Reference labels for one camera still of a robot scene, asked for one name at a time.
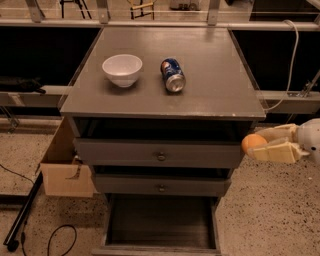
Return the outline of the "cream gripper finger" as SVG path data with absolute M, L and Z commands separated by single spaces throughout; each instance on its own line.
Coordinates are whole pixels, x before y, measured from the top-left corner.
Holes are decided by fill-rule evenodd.
M 277 163 L 296 163 L 301 158 L 309 156 L 310 153 L 303 150 L 297 143 L 289 142 L 287 139 L 249 147 L 247 155 L 255 160 Z
M 285 124 L 257 131 L 267 142 L 284 139 L 288 142 L 297 141 L 297 130 L 299 126 L 296 124 Z

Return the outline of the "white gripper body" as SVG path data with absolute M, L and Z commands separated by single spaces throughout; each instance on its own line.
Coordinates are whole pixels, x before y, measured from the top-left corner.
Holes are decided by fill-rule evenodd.
M 298 127 L 297 142 L 311 161 L 320 164 L 320 118 L 311 119 Z

